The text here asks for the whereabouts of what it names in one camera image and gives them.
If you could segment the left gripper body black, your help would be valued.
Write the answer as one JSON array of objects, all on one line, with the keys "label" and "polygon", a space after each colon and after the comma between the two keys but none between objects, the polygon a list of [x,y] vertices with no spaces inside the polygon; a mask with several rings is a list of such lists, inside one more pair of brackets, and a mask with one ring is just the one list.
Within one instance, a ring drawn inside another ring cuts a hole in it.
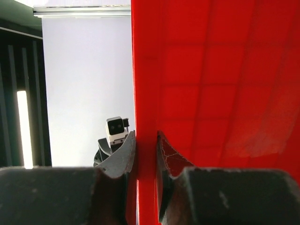
[{"label": "left gripper body black", "polygon": [[111,156],[112,151],[106,138],[98,140],[98,150],[94,156],[93,166],[96,167]]}]

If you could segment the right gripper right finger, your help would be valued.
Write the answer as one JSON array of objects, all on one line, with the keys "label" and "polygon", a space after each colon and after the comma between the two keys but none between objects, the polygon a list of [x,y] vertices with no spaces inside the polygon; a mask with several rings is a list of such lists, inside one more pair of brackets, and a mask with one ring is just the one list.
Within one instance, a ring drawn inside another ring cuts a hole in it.
[{"label": "right gripper right finger", "polygon": [[195,166],[159,131],[157,210],[163,225],[297,225],[300,189],[281,170]]}]

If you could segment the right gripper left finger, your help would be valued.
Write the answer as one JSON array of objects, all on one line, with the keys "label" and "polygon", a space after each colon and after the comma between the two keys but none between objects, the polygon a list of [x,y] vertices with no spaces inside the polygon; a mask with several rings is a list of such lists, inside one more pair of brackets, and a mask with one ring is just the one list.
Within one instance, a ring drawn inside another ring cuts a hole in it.
[{"label": "right gripper left finger", "polygon": [[96,167],[4,167],[3,225],[134,225],[135,132]]}]

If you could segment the red plastic bin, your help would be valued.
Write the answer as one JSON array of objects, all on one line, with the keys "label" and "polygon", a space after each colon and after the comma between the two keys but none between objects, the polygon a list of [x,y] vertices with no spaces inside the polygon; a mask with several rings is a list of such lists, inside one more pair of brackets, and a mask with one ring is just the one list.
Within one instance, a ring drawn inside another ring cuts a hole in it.
[{"label": "red plastic bin", "polygon": [[300,178],[300,3],[131,2],[139,223],[156,225],[162,130],[202,167]]}]

